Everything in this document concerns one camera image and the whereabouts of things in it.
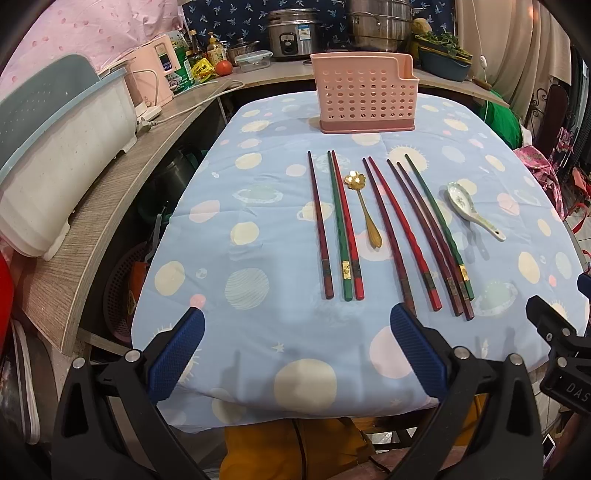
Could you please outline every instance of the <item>glass food container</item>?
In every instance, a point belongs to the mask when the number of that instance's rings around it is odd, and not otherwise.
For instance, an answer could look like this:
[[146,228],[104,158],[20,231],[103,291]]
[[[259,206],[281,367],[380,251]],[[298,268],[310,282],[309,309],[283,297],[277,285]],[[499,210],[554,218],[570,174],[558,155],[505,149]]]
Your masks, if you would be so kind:
[[252,72],[253,70],[266,69],[271,65],[273,52],[269,50],[253,51],[236,57],[236,65],[240,67],[242,73]]

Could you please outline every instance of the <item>dark red chopstick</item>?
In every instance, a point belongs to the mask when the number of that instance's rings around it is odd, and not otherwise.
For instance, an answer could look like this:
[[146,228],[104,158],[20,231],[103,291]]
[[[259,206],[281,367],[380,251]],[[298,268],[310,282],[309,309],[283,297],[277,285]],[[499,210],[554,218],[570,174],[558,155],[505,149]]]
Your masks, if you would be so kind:
[[417,312],[414,308],[413,292],[410,289],[410,282],[408,281],[408,275],[406,268],[404,267],[404,260],[402,259],[402,254],[400,253],[400,247],[398,246],[396,236],[394,235],[392,222],[390,222],[388,211],[386,210],[382,196],[379,193],[378,185],[375,183],[374,175],[371,173],[369,165],[365,159],[363,159],[363,164],[365,166],[365,171],[368,174],[372,190],[374,191],[375,199],[378,202],[379,212],[382,215],[382,220],[384,221],[384,227],[386,229],[386,234],[388,235],[388,241],[390,242],[390,250],[392,250],[394,264],[396,265],[396,272],[398,274],[398,281],[400,282],[404,304],[416,316]]
[[314,210],[316,211],[316,225],[318,226],[318,240],[320,242],[320,262],[322,264],[322,276],[324,277],[324,295],[326,295],[327,300],[330,300],[335,296],[335,292],[330,273],[329,249],[326,245],[324,219],[322,217],[322,208],[320,207],[316,174],[314,173],[314,162],[312,161],[312,153],[310,151],[308,151],[308,162],[310,163],[310,175],[312,176],[312,194],[314,196]]
[[336,153],[333,150],[330,155],[335,167],[337,177],[337,185],[339,186],[340,203],[343,208],[343,220],[345,220],[345,231],[347,233],[347,243],[349,244],[349,255],[351,257],[351,273],[353,274],[353,285],[355,286],[355,298],[363,300],[365,292],[363,291],[363,278],[361,278],[361,266],[359,265],[359,254],[357,252],[357,244],[355,243],[355,233],[353,231],[353,222],[351,222],[351,214],[349,212],[349,204],[347,203],[347,196],[345,195],[345,187],[343,186],[343,177],[340,176],[339,162],[336,160]]
[[415,215],[417,216],[419,223],[421,224],[423,232],[425,233],[425,236],[427,237],[427,241],[429,242],[429,246],[431,246],[431,250],[433,251],[433,254],[435,255],[435,260],[437,261],[437,265],[439,266],[439,270],[441,271],[441,274],[443,276],[443,280],[444,280],[446,288],[447,288],[447,293],[449,294],[449,299],[452,302],[453,312],[456,314],[456,317],[459,317],[462,313],[464,313],[464,309],[462,308],[462,299],[460,298],[460,295],[457,292],[456,285],[453,282],[452,274],[450,273],[449,268],[447,267],[447,265],[445,263],[445,260],[443,258],[443,255],[441,254],[441,251],[439,250],[439,246],[437,244],[437,241],[433,237],[433,234],[431,233],[431,229],[429,228],[429,225],[428,225],[427,221],[425,220],[425,217],[421,213],[421,209],[419,208],[417,202],[413,198],[413,194],[410,193],[410,190],[408,189],[408,187],[404,183],[404,180],[400,176],[400,173],[398,173],[396,171],[396,169],[394,169],[394,168],[392,168],[392,171],[394,172],[394,175],[396,176],[396,180],[398,180],[398,183],[402,187],[404,194],[406,195],[408,201],[410,202],[410,205],[413,208],[413,211],[414,211]]
[[435,311],[441,310],[441,299],[439,298],[439,294],[437,293],[437,287],[433,282],[431,271],[429,270],[427,262],[425,262],[425,258],[423,257],[423,252],[421,252],[421,247],[418,246],[417,239],[415,238],[413,231],[411,230],[410,225],[408,224],[408,221],[404,216],[404,212],[400,208],[400,205],[398,204],[396,197],[392,193],[392,190],[390,190],[390,187],[386,182],[386,179],[382,175],[382,172],[380,172],[378,166],[375,164],[374,159],[372,157],[368,157],[368,159],[371,162],[376,174],[378,175],[379,181],[382,183],[382,186],[386,191],[386,195],[388,196],[390,202],[392,203],[392,206],[394,207],[394,211],[396,212],[398,220],[402,224],[404,233],[408,238],[408,243],[410,244],[410,247],[413,251],[414,258],[417,261],[418,269],[421,275],[423,276],[423,281],[425,283],[425,287],[427,288],[427,294],[429,296],[429,300],[431,300],[431,306]]
[[[394,165],[392,165],[392,162],[390,162],[389,160],[388,160],[388,164],[390,165],[391,169],[394,169]],[[452,256],[452,251],[449,250],[449,245],[447,244],[447,242],[443,238],[443,234],[442,234],[441,230],[439,229],[439,224],[435,220],[435,217],[431,213],[431,210],[429,210],[429,207],[425,203],[425,200],[423,200],[423,197],[421,196],[421,193],[418,191],[417,186],[413,183],[413,181],[411,180],[411,178],[408,175],[408,173],[406,172],[406,170],[404,170],[404,168],[402,167],[400,162],[397,162],[396,165],[398,166],[399,170],[402,172],[402,175],[406,179],[407,183],[410,185],[411,190],[413,191],[414,196],[416,197],[416,199],[418,201],[418,204],[421,206],[421,208],[423,209],[423,213],[427,217],[427,221],[429,222],[429,225],[431,225],[431,229],[432,229],[433,233],[435,234],[435,238],[437,239],[437,242],[439,243],[439,246],[441,247],[441,251],[443,252],[443,256],[445,257],[445,259],[447,261],[447,266],[449,267],[449,270],[454,275],[453,278],[454,278],[454,281],[456,282],[456,288],[462,294],[462,304],[464,305],[464,313],[466,314],[466,318],[468,320],[472,320],[474,318],[474,311],[472,309],[472,304],[470,303],[470,297],[468,296],[468,292],[466,290],[466,285],[464,284],[464,279],[462,277],[462,273],[460,272],[460,269],[457,267],[456,261],[454,260],[454,258]]]

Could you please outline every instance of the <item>polka dot tablecloth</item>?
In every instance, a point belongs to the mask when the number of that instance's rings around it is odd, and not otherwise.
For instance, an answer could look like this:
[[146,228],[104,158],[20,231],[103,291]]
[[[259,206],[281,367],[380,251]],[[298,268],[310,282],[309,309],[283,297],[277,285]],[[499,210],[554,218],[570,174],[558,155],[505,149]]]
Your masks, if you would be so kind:
[[[326,151],[343,173],[363,172],[371,155],[387,178],[429,264],[443,309],[433,312],[387,197],[418,318],[451,346],[504,359],[519,352],[529,369],[548,349],[525,317],[540,295],[582,332],[588,302],[570,237],[549,200],[513,152],[468,109],[418,98],[413,132],[324,135],[315,92],[242,107],[185,191],[153,260],[132,328],[143,349],[189,306],[206,331],[172,396],[158,404],[187,432],[286,417],[383,416],[423,408],[428,397],[389,330],[401,292],[371,188],[364,191],[384,244],[370,247],[363,212],[348,191],[366,297],[345,302],[339,277]],[[335,298],[323,298],[307,151],[313,154]],[[386,159],[408,153],[438,197],[472,280],[476,317],[453,316],[437,264]],[[443,196],[458,181],[477,210],[502,229],[498,242],[452,213]]]

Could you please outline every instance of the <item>yellow package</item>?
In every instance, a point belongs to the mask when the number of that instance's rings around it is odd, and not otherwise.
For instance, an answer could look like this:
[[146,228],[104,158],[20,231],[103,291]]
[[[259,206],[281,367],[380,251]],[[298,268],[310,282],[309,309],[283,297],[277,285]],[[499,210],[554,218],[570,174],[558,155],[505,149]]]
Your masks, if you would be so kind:
[[197,83],[203,83],[216,76],[216,69],[206,59],[199,60],[191,69],[191,74]]

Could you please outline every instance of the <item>pink plastic basket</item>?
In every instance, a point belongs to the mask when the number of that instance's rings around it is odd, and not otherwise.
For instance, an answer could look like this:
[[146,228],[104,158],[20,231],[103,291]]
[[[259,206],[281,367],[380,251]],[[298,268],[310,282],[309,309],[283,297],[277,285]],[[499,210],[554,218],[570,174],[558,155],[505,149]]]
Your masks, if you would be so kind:
[[404,53],[310,56],[325,134],[414,130],[418,78]]

